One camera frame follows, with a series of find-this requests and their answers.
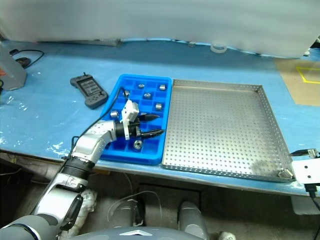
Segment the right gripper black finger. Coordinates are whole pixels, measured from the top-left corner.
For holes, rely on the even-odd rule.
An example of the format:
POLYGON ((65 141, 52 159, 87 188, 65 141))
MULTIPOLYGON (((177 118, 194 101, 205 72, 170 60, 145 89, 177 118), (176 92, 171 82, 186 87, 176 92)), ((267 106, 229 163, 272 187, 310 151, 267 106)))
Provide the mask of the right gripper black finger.
POLYGON ((310 154, 308 149, 299 149, 290 153, 291 157, 300 157, 300 156, 309 156, 309 155, 310 154))

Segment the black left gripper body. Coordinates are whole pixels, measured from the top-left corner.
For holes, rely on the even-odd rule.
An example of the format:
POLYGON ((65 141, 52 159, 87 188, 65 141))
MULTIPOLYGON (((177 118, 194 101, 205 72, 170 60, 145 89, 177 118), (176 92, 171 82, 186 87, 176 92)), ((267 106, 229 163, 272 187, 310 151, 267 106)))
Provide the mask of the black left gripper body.
POLYGON ((146 121, 146 114, 139 115, 135 118, 134 121, 129 122, 129 136, 130 137, 141 137, 145 138, 145 132, 142 132, 140 126, 141 122, 146 121))

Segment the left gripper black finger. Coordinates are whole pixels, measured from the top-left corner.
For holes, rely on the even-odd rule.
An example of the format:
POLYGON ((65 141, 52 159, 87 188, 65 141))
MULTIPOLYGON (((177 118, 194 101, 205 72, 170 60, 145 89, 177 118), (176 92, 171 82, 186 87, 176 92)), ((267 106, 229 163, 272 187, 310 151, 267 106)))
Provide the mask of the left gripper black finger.
POLYGON ((164 132, 165 131, 163 129, 153 129, 153 130, 141 132, 141 138, 142 139, 154 138, 163 134, 164 132))
POLYGON ((157 114, 141 114, 139 116, 139 121, 140 122, 150 122, 153 121, 157 118, 159 118, 160 116, 157 114))

